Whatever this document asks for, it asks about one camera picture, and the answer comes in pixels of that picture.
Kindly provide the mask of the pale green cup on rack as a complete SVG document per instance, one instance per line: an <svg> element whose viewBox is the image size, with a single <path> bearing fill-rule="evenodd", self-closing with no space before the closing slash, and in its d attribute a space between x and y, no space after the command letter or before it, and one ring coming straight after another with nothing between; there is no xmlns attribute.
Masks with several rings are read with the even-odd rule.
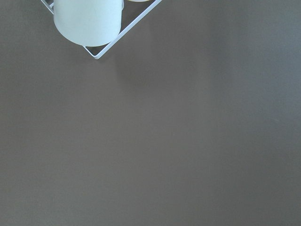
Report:
<svg viewBox="0 0 301 226"><path fill-rule="evenodd" d="M55 0L54 23L73 43L102 46L121 30L122 4L121 0Z"/></svg>

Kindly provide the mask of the pale yellow cup on rack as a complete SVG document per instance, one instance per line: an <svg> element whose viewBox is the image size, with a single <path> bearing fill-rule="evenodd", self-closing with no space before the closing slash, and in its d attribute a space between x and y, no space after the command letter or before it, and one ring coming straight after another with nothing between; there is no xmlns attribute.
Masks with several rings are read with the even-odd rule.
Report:
<svg viewBox="0 0 301 226"><path fill-rule="evenodd" d="M150 1L150 0L128 0L128 1L132 1L132 2L146 2L146 1Z"/></svg>

